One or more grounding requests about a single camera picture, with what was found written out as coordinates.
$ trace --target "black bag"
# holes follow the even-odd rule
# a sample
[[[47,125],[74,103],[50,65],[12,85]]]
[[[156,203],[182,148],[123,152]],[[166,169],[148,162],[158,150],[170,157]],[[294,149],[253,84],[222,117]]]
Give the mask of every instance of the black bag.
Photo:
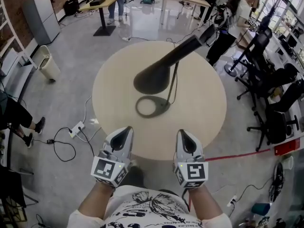
[[[67,16],[75,14],[79,9],[78,0],[68,0],[63,5],[63,9]]]

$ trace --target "red line on floor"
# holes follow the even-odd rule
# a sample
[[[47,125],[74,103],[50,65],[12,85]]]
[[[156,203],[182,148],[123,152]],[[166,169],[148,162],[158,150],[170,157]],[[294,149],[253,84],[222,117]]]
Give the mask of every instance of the red line on floor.
[[[261,150],[259,152],[252,152],[252,153],[247,153],[247,154],[227,155],[227,156],[221,156],[221,157],[207,158],[205,161],[210,162],[210,161],[217,161],[217,160],[222,160],[222,159],[239,158],[239,157],[244,157],[244,156],[249,156],[249,155],[261,154],[261,153],[268,152],[268,151],[271,151],[271,149]]]

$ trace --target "lamp shade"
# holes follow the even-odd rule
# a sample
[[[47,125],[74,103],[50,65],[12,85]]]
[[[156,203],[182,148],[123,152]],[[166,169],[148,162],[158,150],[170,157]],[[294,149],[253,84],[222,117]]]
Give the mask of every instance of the lamp shade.
[[[198,37],[191,36],[162,59],[138,73],[133,82],[135,89],[147,95],[164,91],[170,82],[170,67],[201,46]]]

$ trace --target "black desk lamp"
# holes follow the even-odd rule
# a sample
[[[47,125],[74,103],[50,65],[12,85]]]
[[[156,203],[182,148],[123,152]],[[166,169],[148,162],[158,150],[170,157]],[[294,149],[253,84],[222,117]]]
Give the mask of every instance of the black desk lamp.
[[[140,93],[147,94],[139,98],[135,105],[135,109],[141,117],[156,117],[163,114],[169,109],[171,105],[169,99],[180,60],[197,48],[201,47],[214,33],[214,26],[211,25],[207,30],[204,31],[200,38],[195,35],[191,36],[179,46],[177,46],[174,50],[165,55],[162,59],[153,63],[135,76],[133,82],[135,89]],[[158,94],[164,91],[168,87],[170,82],[170,67],[173,64],[175,64],[175,68],[168,98],[164,99],[158,96],[153,96],[154,94]],[[145,115],[138,110],[138,104],[145,99],[151,100],[155,103],[155,111],[152,114]]]

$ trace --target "black table leg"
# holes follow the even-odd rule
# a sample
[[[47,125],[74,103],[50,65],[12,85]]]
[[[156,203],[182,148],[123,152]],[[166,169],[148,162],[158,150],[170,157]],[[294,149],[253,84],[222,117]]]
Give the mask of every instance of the black table leg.
[[[110,36],[113,30],[116,28],[115,25],[106,26],[103,8],[99,8],[99,15],[101,20],[101,27],[95,32],[94,36]]]

